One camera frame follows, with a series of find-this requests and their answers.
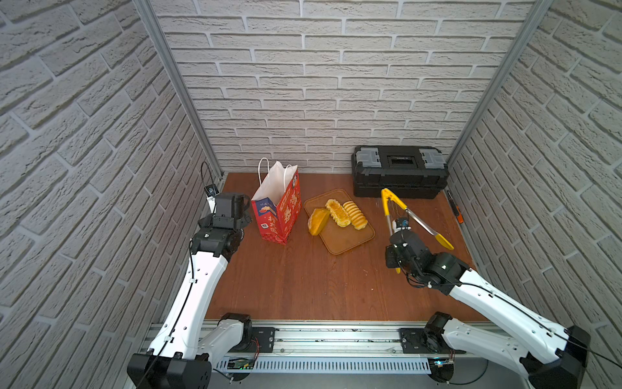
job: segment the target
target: yellow tongs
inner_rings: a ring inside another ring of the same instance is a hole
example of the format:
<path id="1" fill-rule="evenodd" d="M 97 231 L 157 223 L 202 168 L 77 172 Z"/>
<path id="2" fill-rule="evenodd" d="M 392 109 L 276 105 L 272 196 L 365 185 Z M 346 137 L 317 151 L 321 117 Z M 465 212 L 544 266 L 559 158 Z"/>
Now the yellow tongs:
<path id="1" fill-rule="evenodd" d="M 399 197 L 395 195 L 395 193 L 391 192 L 387 188 L 384 188 L 380 193 L 381 193 L 381 197 L 383 199 L 384 215 L 387 218 L 387 223 L 389 225 L 389 234 L 390 235 L 393 235 L 393 226 L 392 226 L 392 223 L 391 223 L 391 215 L 389 214 L 389 200 L 393 201 L 395 204 L 398 204 L 401 209 L 405 210 L 406 213 L 408 213 L 408 216 L 412 217 L 417 223 L 419 223 L 419 225 L 421 227 L 423 227 L 434 238 L 436 238 L 436 240 L 438 240 L 439 243 L 441 245 L 443 245 L 443 247 L 445 247 L 445 248 L 447 248 L 449 250 L 453 250 L 452 244 L 449 243 L 449 241 L 447 239 L 445 239 L 445 237 L 443 235 L 441 235 L 438 232 L 436 232 L 435 230 L 433 230 L 432 227 L 428 226 L 423 220 L 421 220 L 417 215 L 415 215 L 415 213 L 413 211 L 409 210 L 408 207 L 406 207 L 406 204 L 404 204 L 404 202 L 402 200 L 400 200 Z"/>

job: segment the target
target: white brick wall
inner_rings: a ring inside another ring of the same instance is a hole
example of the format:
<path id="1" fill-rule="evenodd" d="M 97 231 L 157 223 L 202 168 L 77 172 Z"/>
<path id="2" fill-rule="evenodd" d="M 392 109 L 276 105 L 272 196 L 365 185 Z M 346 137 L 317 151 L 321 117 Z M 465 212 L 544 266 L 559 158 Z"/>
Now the white brick wall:
<path id="1" fill-rule="evenodd" d="M 185 266 L 205 157 L 131 1 L 0 2 L 0 80 L 0 387 L 112 388 Z"/>
<path id="2" fill-rule="evenodd" d="M 553 3 L 449 186 L 489 279 L 622 362 L 622 7 L 604 4 Z M 595 355 L 588 373 L 622 384 Z"/>
<path id="3" fill-rule="evenodd" d="M 531 7 L 390 0 L 153 5 L 223 168 L 253 171 L 256 156 L 243 152 L 250 149 L 271 159 L 290 151 L 283 162 L 295 161 L 303 172 L 331 172 L 326 159 L 339 160 L 334 172 L 345 172 L 343 155 L 359 144 L 429 144 L 448 153 Z M 332 130 L 318 137 L 317 128 Z M 326 154 L 315 154 L 315 146 Z"/>

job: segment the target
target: wooden tabletop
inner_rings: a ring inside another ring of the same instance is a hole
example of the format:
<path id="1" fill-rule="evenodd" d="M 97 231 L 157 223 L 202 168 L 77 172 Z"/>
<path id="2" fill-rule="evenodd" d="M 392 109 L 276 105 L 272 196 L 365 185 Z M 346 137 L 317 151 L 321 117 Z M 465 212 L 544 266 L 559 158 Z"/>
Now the wooden tabletop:
<path id="1" fill-rule="evenodd" d="M 229 173 L 224 192 L 252 197 L 258 187 L 256 174 Z M 349 193 L 376 236 L 346 253 L 332 255 L 320 237 L 307 231 L 309 217 L 304 209 L 285 246 L 262 240 L 253 220 L 244 229 L 244 240 L 216 287 L 206 319 L 236 312 L 269 320 L 427 321 L 441 311 L 462 321 L 486 320 L 439 291 L 412 288 L 403 274 L 386 268 L 384 248 L 389 244 L 389 231 L 380 199 L 354 197 L 352 176 L 300 175 L 303 202 L 335 188 Z M 404 202 L 454 245 L 455 256 L 473 266 L 443 193 L 434 200 Z M 432 253 L 445 251 L 414 221 L 411 225 Z"/>

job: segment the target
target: black toolbox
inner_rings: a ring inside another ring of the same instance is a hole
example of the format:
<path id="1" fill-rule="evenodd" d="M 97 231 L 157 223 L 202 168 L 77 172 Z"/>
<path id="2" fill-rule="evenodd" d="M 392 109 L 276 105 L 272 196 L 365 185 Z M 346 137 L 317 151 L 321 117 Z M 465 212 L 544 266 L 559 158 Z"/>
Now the black toolbox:
<path id="1" fill-rule="evenodd" d="M 380 197 L 389 188 L 405 199 L 433 199 L 447 186 L 449 170 L 437 148 L 357 146 L 352 176 L 356 197 Z"/>

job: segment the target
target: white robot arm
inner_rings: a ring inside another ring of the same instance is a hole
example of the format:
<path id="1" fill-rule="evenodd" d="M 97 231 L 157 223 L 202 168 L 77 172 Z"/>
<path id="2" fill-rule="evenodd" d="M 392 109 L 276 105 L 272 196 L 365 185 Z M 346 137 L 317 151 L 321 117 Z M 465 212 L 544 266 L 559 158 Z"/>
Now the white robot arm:
<path id="1" fill-rule="evenodd" d="M 587 367 L 590 336 L 524 307 L 449 253 L 433 255 L 417 234 L 401 229 L 390 237 L 387 267 L 400 268 L 411 286 L 438 289 L 464 302 L 510 336 L 472 328 L 437 312 L 424 334 L 432 351 L 442 342 L 505 366 L 536 389 L 579 388 Z"/>
<path id="2" fill-rule="evenodd" d="M 251 343 L 251 318 L 225 314 L 202 339 L 205 313 L 221 275 L 244 238 L 251 217 L 243 194 L 208 197 L 210 214 L 199 220 L 199 231 L 188 248 L 188 268 L 160 332 L 146 354 L 134 354 L 128 375 L 137 389 L 207 387 L 212 365 L 231 349 Z"/>

